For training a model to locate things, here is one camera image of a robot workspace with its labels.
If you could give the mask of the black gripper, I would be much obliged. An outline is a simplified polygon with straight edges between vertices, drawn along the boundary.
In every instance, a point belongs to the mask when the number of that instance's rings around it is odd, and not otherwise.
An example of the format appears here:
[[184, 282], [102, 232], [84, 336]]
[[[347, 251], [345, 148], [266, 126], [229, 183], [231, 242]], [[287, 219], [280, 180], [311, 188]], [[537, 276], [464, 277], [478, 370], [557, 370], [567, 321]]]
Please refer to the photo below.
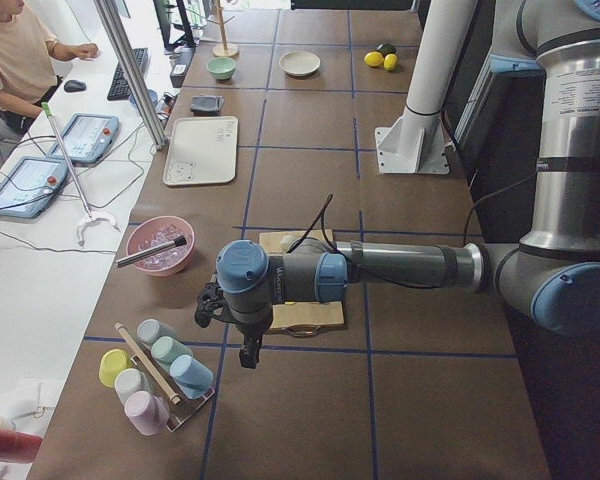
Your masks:
[[259, 350], [264, 334], [270, 328], [270, 320], [264, 319], [256, 323], [237, 323], [236, 329], [243, 335], [243, 348], [245, 350]]

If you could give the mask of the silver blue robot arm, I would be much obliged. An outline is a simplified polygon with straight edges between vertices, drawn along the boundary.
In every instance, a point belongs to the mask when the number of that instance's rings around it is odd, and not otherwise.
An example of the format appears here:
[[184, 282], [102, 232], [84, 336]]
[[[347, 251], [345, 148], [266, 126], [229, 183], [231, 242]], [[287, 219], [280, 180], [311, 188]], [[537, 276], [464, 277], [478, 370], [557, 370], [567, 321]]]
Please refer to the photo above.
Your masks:
[[304, 233], [281, 254], [237, 240], [218, 254], [195, 320], [234, 325], [254, 367], [277, 304], [330, 303], [351, 283], [491, 289], [536, 324], [600, 327], [600, 1], [499, 1], [490, 68], [545, 76], [530, 231], [460, 248], [333, 242]]

